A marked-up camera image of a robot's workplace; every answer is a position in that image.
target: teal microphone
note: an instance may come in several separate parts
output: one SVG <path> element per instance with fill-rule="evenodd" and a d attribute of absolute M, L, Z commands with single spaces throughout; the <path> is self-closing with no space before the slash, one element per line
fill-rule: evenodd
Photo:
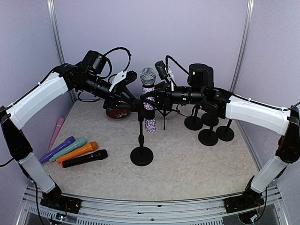
<path fill-rule="evenodd" d="M 63 150 L 56 153 L 51 159 L 49 159 L 49 162 L 54 162 L 59 157 L 68 154 L 71 151 L 74 151 L 75 149 L 81 148 L 82 146 L 86 145 L 88 140 L 85 137 L 78 138 L 74 143 L 70 144 L 69 146 L 65 147 Z"/>

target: silver mesh microphone grille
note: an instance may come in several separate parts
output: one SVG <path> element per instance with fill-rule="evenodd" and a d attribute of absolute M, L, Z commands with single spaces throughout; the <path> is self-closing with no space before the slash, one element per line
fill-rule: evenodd
<path fill-rule="evenodd" d="M 140 79 L 141 79 L 143 85 L 146 85 L 146 86 L 153 85 L 155 83 L 155 79 L 156 79 L 155 70 L 150 67 L 146 67 L 146 68 L 142 69 L 140 72 Z"/>

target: white wall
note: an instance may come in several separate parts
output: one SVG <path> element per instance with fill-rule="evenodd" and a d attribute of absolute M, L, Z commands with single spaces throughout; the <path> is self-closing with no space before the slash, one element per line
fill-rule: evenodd
<path fill-rule="evenodd" d="M 255 1 L 251 30 L 236 93 L 272 105 L 300 101 L 300 2 Z M 279 136 L 243 123 L 262 163 L 274 154 Z M 289 165 L 278 187 L 292 225 L 299 224 L 300 161 Z"/>
<path fill-rule="evenodd" d="M 0 1 L 0 105 L 7 106 L 41 81 L 59 65 L 55 51 L 47 2 Z M 24 128 L 35 154 L 40 158 L 59 117 L 71 107 L 64 95 L 36 114 Z M 11 158 L 0 132 L 0 164 Z M 13 224 L 28 179 L 13 161 L 0 168 L 0 224 Z"/>
<path fill-rule="evenodd" d="M 230 87 L 247 1 L 64 0 L 55 6 L 66 62 L 81 61 L 91 49 L 105 53 L 124 46 L 132 53 L 129 69 L 138 74 L 169 54 L 187 70 L 196 62 L 213 67 L 216 86 Z M 115 73 L 127 64 L 125 52 L 109 58 Z M 187 75 L 170 65 L 177 84 L 187 85 Z M 129 88 L 140 95 L 139 78 Z"/>

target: beige table surface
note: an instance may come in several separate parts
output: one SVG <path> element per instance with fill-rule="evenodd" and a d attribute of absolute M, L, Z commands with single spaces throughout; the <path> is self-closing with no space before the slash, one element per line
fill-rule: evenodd
<path fill-rule="evenodd" d="M 137 113 L 114 120 L 106 116 L 102 104 L 77 101 L 53 146 L 71 135 L 85 136 L 106 149 L 108 158 L 65 169 L 56 162 L 44 165 L 64 193 L 117 200 L 196 199 L 243 191 L 257 173 L 235 122 L 231 142 L 219 140 L 207 147 L 198 141 L 199 131 L 188 130 L 184 117 L 175 112 L 166 117 L 165 131 L 157 113 L 157 131 L 144 132 L 145 146 L 153 151 L 154 159 L 138 167 L 130 161 L 130 152 L 138 146 Z M 191 105 L 180 107 L 186 115 L 191 109 Z M 220 120 L 218 126 L 226 124 L 227 120 Z"/>

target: purple microphone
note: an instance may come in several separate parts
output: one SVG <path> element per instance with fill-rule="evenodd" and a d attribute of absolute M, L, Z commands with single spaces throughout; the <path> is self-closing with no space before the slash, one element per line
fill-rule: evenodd
<path fill-rule="evenodd" d="M 142 81 L 142 93 L 143 94 L 146 94 L 155 89 L 154 83 L 155 83 L 155 79 L 156 79 L 156 73 L 155 73 L 154 69 L 152 69 L 150 67 L 146 67 L 146 68 L 142 69 L 141 73 L 140 73 L 140 79 Z M 155 100 L 154 97 L 147 97 L 147 99 L 149 99 L 153 102 Z M 150 116 L 145 119 L 146 131 L 148 133 L 154 133 L 156 130 L 155 109 L 153 108 L 152 105 L 150 105 L 149 103 L 145 103 L 145 102 L 144 102 L 144 108 L 146 110 L 151 111 L 148 113 L 148 115 L 150 115 Z"/>
<path fill-rule="evenodd" d="M 40 159 L 40 162 L 41 163 L 48 162 L 48 160 L 50 158 L 52 158 L 52 156 L 54 156 L 56 153 L 58 153 L 59 151 L 63 150 L 65 147 L 69 146 L 70 144 L 72 144 L 74 142 L 75 142 L 75 138 L 73 136 L 68 137 L 62 144 L 60 144 L 55 149 L 53 149 L 52 151 L 50 151 L 46 155 L 44 155 Z"/>

